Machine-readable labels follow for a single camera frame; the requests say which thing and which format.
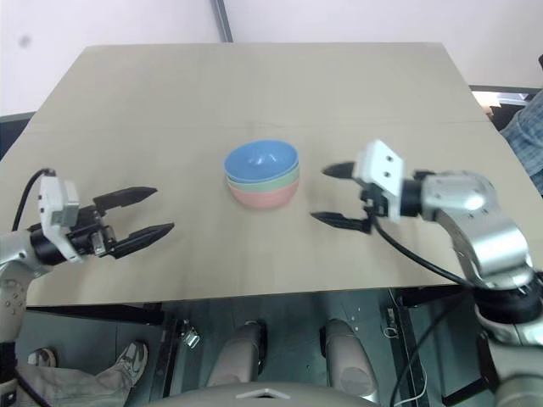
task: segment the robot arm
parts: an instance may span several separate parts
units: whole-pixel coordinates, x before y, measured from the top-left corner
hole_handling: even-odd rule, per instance
[[[32,280],[65,261],[79,263],[87,255],[119,259],[161,239],[173,223],[147,227],[120,241],[111,226],[104,224],[107,210],[135,204],[156,191],[127,188],[96,197],[93,205],[80,209],[73,183],[54,173],[42,177],[40,224],[0,236],[0,407],[16,402],[14,341],[19,336]]]
[[[378,227],[375,217],[399,222],[401,216],[420,215],[443,226],[486,331],[488,363],[498,381],[496,399],[504,405],[539,405],[543,399],[541,284],[522,232],[500,208],[495,189],[483,176],[422,171],[414,179],[404,179],[403,168],[403,160],[383,142],[371,143],[356,162],[323,171],[364,188],[361,200],[367,219],[349,220],[328,212],[312,215],[330,226],[365,233]],[[537,392],[534,385],[540,386]]]

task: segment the pink bowl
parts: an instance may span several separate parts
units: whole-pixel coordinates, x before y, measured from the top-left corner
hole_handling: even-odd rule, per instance
[[[298,180],[292,184],[270,192],[247,192],[228,184],[233,196],[247,208],[271,209],[278,208],[289,201],[298,188]]]

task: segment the blue shirt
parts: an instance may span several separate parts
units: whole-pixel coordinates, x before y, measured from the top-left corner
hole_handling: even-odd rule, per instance
[[[543,91],[514,115],[501,134],[543,195]]]

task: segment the green bowl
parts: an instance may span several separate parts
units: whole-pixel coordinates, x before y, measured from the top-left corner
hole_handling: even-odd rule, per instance
[[[242,182],[232,181],[227,176],[227,182],[234,188],[241,189],[242,191],[246,191],[246,192],[270,192],[270,191],[275,191],[276,189],[279,189],[279,188],[284,188],[292,184],[293,182],[295,182],[298,178],[299,178],[299,166],[296,165],[292,171],[285,174],[284,176],[280,176],[279,178],[276,178],[275,180],[246,184]]]

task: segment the khaki pants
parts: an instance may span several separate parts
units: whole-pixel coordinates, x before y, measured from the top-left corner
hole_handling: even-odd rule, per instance
[[[96,376],[73,369],[27,364],[19,364],[17,370],[53,407],[122,407],[132,386],[128,373],[119,366]],[[20,387],[17,399],[21,407],[36,406]]]

